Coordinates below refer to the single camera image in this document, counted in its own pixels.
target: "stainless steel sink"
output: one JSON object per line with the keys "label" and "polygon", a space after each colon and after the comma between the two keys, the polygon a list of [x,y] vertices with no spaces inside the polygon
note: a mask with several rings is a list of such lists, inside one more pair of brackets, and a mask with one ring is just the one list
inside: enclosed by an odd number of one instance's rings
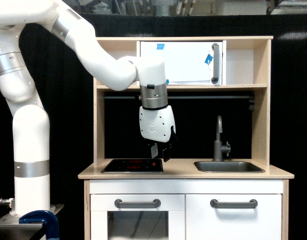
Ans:
{"label": "stainless steel sink", "polygon": [[194,165],[206,173],[264,173],[265,170],[245,161],[196,161]]}

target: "faucet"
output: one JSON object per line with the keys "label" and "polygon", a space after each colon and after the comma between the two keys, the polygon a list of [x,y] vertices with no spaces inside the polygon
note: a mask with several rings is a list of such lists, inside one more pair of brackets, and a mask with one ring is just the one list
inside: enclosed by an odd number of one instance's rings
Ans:
{"label": "faucet", "polygon": [[222,116],[217,117],[217,127],[216,127],[216,136],[213,147],[213,160],[214,162],[224,162],[223,153],[229,156],[231,151],[230,144],[228,142],[226,145],[223,145],[223,142],[220,140],[220,134],[223,132],[223,119]]}

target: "faucet handle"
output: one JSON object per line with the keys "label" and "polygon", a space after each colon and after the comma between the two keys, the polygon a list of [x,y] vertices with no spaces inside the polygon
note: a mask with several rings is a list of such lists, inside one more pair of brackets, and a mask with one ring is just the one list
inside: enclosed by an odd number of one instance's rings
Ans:
{"label": "faucet handle", "polygon": [[227,142],[226,143],[226,153],[227,153],[227,157],[229,157],[229,154],[231,152],[232,148],[230,147],[230,144]]}

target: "cabinet door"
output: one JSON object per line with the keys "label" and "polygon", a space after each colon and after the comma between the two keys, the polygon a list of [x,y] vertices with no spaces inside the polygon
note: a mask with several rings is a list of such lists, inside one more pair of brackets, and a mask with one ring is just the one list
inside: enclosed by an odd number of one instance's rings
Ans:
{"label": "cabinet door", "polygon": [[[214,208],[214,199],[226,207],[250,200],[256,200],[257,206]],[[281,194],[186,195],[186,240],[280,240],[281,227]]]}
{"label": "cabinet door", "polygon": [[184,194],[92,194],[90,210],[91,240],[185,240]]}

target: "stovetop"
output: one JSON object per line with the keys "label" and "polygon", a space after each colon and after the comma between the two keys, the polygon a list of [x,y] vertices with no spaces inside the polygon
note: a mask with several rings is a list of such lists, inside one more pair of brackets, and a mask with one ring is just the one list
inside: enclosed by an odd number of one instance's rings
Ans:
{"label": "stovetop", "polygon": [[163,173],[163,162],[158,158],[148,159],[113,159],[101,173],[150,174]]}

